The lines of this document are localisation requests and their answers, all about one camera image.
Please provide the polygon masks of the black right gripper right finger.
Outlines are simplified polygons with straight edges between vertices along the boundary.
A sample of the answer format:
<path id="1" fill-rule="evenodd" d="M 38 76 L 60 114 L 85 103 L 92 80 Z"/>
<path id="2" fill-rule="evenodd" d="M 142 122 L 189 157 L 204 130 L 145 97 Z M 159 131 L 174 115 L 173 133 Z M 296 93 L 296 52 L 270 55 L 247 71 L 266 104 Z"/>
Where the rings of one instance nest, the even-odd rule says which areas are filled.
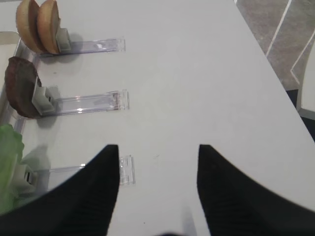
<path id="1" fill-rule="evenodd" d="M 313 236 L 315 213 L 260 185 L 200 145 L 197 191 L 212 236 Z"/>

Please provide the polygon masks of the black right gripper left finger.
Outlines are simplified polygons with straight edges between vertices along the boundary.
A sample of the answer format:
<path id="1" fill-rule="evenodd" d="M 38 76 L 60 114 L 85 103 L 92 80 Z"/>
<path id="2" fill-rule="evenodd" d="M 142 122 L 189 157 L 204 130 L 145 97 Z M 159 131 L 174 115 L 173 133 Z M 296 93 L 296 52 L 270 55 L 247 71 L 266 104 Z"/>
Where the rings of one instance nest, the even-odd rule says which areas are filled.
<path id="1" fill-rule="evenodd" d="M 120 185 L 118 145 L 36 200 L 0 217 L 2 236 L 105 236 Z"/>

